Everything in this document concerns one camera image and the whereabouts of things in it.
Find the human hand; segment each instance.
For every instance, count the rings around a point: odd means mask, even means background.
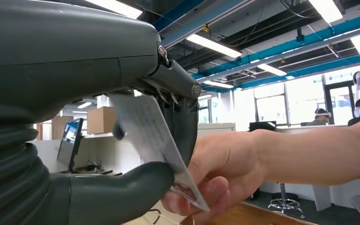
[[[164,196],[162,204],[171,212],[193,215],[196,225],[207,223],[251,196],[262,184],[265,174],[255,142],[251,133],[247,132],[211,134],[198,138],[188,170],[210,211],[201,211],[171,191]]]

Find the person wearing vr headset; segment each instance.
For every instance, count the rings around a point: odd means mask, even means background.
[[[307,126],[323,126],[329,123],[329,118],[331,117],[331,113],[319,108],[315,111],[315,119],[314,121],[307,124]]]

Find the monitor screen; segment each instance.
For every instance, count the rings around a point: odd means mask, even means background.
[[[249,131],[252,132],[254,130],[271,130],[276,131],[277,130],[277,122],[276,121],[267,121],[267,122],[254,122],[249,123]]]
[[[83,119],[67,122],[64,128],[63,138],[61,140],[57,161],[68,166],[68,170],[72,171],[74,166],[74,157],[78,153],[81,141],[81,129]]]

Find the wooden tabletop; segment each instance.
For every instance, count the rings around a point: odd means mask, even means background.
[[[239,204],[217,217],[209,225],[315,225],[253,206],[248,203]]]

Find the card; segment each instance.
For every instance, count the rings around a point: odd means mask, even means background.
[[[191,180],[157,100],[152,96],[110,95],[117,119],[142,161],[167,162],[174,171],[173,192],[191,204],[209,210],[196,184]]]

